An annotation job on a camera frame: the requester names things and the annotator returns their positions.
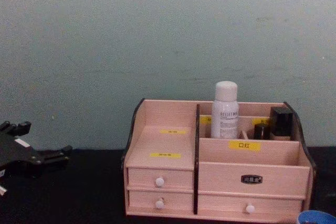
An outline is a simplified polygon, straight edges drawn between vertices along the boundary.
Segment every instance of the black tabletop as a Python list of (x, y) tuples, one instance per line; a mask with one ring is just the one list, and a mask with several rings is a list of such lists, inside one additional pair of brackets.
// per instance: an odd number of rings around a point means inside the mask
[[(336, 215), (336, 147), (310, 147), (321, 169), (314, 209)], [(223, 223), (150, 217), (125, 217), (120, 172), (122, 151), (74, 150), (65, 170), (37, 179), (9, 177), (0, 197), (0, 223)]]

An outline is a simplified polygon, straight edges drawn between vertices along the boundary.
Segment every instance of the gray wall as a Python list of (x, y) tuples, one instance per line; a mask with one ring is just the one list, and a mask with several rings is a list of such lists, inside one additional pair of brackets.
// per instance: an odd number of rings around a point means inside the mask
[(124, 148), (142, 97), (288, 101), (335, 145), (336, 0), (0, 0), (0, 118), (38, 148)]

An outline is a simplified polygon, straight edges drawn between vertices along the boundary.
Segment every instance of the drawer knob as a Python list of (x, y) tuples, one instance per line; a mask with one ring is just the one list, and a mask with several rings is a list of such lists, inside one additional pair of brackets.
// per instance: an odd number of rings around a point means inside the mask
[(256, 210), (256, 208), (252, 204), (248, 204), (247, 207), (246, 207), (246, 211), (249, 214), (252, 214), (255, 210)]
[(164, 179), (163, 179), (163, 177), (157, 178), (155, 180), (155, 184), (156, 184), (157, 187), (163, 187), (163, 185), (164, 185)]
[(164, 208), (163, 198), (160, 198), (157, 202), (155, 202), (155, 207), (157, 209), (163, 209)]

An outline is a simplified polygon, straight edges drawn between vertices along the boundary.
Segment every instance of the yellow sticker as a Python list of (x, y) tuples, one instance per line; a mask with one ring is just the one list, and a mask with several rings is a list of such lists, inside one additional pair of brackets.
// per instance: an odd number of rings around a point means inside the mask
[(258, 123), (269, 124), (269, 118), (253, 118), (252, 123), (253, 123), (253, 125), (256, 125)]
[(150, 157), (171, 157), (171, 158), (181, 158), (179, 153), (151, 153)]
[(162, 134), (185, 134), (185, 131), (177, 131), (177, 130), (160, 130)]
[(245, 141), (229, 141), (230, 149), (259, 152), (260, 147), (261, 147), (260, 143), (245, 142)]
[(200, 115), (199, 122), (201, 124), (211, 124), (211, 116), (210, 115)]

